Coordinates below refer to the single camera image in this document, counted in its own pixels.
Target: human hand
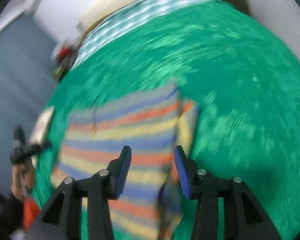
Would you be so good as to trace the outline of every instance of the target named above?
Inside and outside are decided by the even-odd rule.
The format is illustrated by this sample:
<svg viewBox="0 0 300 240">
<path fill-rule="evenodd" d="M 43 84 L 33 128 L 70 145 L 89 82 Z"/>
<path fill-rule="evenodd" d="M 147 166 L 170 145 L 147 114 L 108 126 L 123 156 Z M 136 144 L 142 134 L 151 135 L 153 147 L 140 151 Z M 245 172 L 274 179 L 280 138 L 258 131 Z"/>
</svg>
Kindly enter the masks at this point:
<svg viewBox="0 0 300 240">
<path fill-rule="evenodd" d="M 24 174 L 23 182 L 28 189 L 35 185 L 34 167 L 31 162 L 27 164 L 15 164 L 12 166 L 12 185 L 11 191 L 19 201 L 24 201 L 24 194 L 20 183 L 20 173 Z"/>
</svg>

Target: blue gripper pad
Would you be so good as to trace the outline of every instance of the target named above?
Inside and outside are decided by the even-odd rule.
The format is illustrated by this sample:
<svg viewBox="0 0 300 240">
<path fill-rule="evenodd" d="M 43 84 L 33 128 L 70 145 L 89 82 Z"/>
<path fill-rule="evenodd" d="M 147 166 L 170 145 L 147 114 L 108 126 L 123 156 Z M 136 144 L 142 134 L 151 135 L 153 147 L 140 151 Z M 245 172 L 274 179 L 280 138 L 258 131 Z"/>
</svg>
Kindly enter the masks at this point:
<svg viewBox="0 0 300 240">
<path fill-rule="evenodd" d="M 117 176 L 117 181 L 116 181 L 116 185 L 117 185 L 116 192 L 115 192 L 116 198 L 119 198 L 119 196 L 123 192 L 123 188 L 126 183 L 128 171 L 130 168 L 131 157 L 132 157 L 131 148 L 129 146 L 123 147 L 122 152 L 119 157 L 119 159 L 123 158 L 123 161 L 122 161 L 121 169 L 119 171 L 119 174 Z"/>
<path fill-rule="evenodd" d="M 191 196 L 190 179 L 185 168 L 184 161 L 187 159 L 187 157 L 182 149 L 182 146 L 176 146 L 174 148 L 173 158 L 176 170 L 179 175 L 182 193 L 187 199 L 189 199 Z"/>
</svg>

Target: light blue striped cloth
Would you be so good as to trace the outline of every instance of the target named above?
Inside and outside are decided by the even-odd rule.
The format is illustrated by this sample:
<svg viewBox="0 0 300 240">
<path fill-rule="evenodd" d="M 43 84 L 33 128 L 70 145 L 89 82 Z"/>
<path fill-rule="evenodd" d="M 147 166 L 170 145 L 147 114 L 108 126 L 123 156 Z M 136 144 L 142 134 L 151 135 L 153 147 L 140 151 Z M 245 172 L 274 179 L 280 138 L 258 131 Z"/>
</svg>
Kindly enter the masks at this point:
<svg viewBox="0 0 300 240">
<path fill-rule="evenodd" d="M 180 8 L 202 4 L 206 1 L 210 0 L 138 0 L 114 12 L 85 38 L 71 70 L 75 69 L 109 42 L 149 22 L 153 18 L 169 14 Z"/>
</svg>

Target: green bedsheet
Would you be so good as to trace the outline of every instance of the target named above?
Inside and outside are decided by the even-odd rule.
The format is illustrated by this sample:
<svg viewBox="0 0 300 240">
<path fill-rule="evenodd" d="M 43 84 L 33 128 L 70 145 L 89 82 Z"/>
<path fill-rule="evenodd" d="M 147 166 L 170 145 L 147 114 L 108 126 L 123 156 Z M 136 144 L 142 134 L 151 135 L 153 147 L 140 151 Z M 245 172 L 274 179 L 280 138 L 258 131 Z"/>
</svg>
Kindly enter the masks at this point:
<svg viewBox="0 0 300 240">
<path fill-rule="evenodd" d="M 157 17 L 67 74 L 49 102 L 56 107 L 53 149 L 36 171 L 42 202 L 52 191 L 50 173 L 72 109 L 170 78 L 202 106 L 192 158 L 215 176 L 242 177 L 282 238 L 293 239 L 300 230 L 300 63 L 271 32 L 218 1 Z M 195 205 L 183 199 L 175 239 L 189 239 Z M 84 213 L 83 239 L 86 225 Z M 132 239 L 117 229 L 115 238 Z"/>
</svg>

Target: colorful striped fabric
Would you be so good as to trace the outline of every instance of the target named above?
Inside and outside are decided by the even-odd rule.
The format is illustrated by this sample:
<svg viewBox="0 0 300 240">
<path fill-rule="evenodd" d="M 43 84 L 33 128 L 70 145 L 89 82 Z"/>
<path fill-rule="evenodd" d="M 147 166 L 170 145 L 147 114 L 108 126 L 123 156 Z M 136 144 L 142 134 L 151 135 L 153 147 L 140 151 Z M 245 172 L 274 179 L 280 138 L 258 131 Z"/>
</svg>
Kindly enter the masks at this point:
<svg viewBox="0 0 300 240">
<path fill-rule="evenodd" d="M 163 235 L 169 239 L 181 220 L 172 153 L 175 145 L 189 153 L 197 116 L 198 106 L 181 100 L 173 83 L 133 93 L 98 109 L 75 111 L 69 117 L 51 182 L 58 186 L 68 176 L 90 177 L 129 145 L 132 161 L 123 194 L 109 202 L 112 223 L 141 239 L 157 239 L 161 221 L 158 194 L 165 184 L 163 201 L 170 226 Z"/>
</svg>

